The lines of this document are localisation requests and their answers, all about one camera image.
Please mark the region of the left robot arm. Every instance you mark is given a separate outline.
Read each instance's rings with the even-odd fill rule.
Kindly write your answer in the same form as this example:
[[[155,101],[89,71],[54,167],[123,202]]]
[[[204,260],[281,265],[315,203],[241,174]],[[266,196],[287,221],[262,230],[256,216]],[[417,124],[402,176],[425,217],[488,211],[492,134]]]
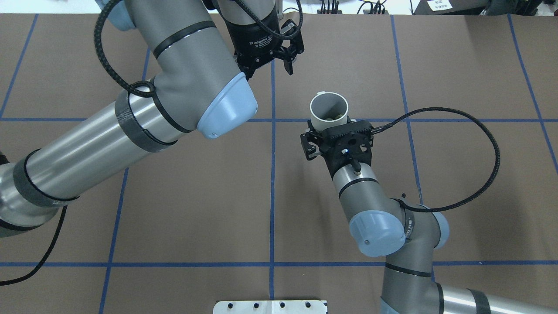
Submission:
[[[274,59],[293,73],[304,52],[299,22],[279,25],[274,0],[100,0],[101,64],[122,86],[116,100],[46,147],[1,165],[1,236],[34,230],[59,208],[148,154],[197,130],[215,139],[258,109],[248,80]],[[126,83],[100,43],[109,18],[138,29],[161,73]]]

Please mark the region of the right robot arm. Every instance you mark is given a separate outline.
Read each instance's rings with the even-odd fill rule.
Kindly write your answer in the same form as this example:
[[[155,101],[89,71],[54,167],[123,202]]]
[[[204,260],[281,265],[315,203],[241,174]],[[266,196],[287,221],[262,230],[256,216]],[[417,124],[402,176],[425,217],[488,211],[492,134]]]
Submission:
[[[554,308],[432,280],[433,253],[449,237],[440,212],[388,198],[371,169],[371,126],[350,123],[301,135],[306,158],[325,159],[351,236],[362,254],[385,256],[381,314],[555,314]]]

